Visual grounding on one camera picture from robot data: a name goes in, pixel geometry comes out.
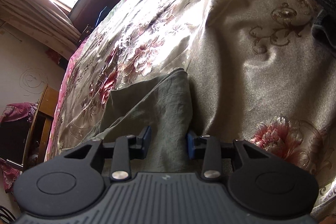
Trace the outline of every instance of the curtain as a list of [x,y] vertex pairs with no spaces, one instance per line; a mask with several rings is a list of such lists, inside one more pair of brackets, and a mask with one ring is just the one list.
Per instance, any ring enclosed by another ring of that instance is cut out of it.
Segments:
[[80,32],[50,0],[0,0],[0,18],[70,59]]

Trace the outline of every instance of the wooden furniture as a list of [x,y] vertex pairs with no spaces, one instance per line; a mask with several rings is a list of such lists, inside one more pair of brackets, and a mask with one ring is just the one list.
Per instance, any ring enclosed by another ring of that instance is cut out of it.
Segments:
[[33,122],[27,136],[22,161],[23,170],[26,170],[29,167],[28,157],[33,142],[37,141],[40,144],[38,148],[37,164],[44,161],[57,101],[58,91],[52,89],[47,85],[41,95]]

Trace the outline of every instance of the floral bedspread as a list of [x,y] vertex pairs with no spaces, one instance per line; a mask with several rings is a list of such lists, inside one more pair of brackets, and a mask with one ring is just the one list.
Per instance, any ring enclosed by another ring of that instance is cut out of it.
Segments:
[[182,67],[195,132],[250,140],[314,174],[312,215],[336,214],[336,61],[311,39],[319,9],[312,0],[122,0],[69,62],[46,159],[88,134],[112,89]]

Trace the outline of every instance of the white logo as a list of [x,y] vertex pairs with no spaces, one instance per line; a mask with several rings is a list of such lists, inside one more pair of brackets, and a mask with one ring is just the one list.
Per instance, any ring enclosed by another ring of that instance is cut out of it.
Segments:
[[169,180],[171,177],[170,175],[165,175],[164,177],[162,177],[164,180]]

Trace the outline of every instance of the pink fabric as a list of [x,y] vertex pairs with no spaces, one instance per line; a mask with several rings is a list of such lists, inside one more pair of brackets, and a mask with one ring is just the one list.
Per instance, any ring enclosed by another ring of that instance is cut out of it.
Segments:
[[6,105],[4,112],[0,116],[1,122],[12,122],[24,117],[27,117],[35,104],[32,103],[17,103]]
[[6,164],[6,161],[0,158],[0,169],[3,171],[3,187],[6,193],[12,191],[13,183],[20,175],[20,171]]
[[61,84],[61,88],[59,90],[58,102],[57,102],[57,105],[56,105],[54,120],[53,120],[52,125],[51,125],[50,137],[49,137],[49,142],[48,142],[47,150],[46,150],[46,153],[45,153],[44,161],[47,161],[47,160],[50,159],[50,152],[51,152],[51,148],[53,146],[54,136],[55,136],[55,126],[57,124],[59,112],[60,112],[61,106],[63,104],[64,97],[65,97],[65,94],[66,94],[66,90],[67,90],[67,86],[68,86],[68,80],[69,80],[69,77],[72,73],[74,65],[76,64],[77,60],[79,59],[79,57],[80,57],[80,55],[83,51],[83,47],[84,47],[85,43],[86,43],[86,40],[83,41],[83,43],[80,45],[80,47],[76,50],[76,52],[73,54],[73,56],[69,60],[68,67],[67,67],[67,70],[65,72],[65,75],[64,75],[64,78],[63,78],[63,81],[62,81],[62,84]]

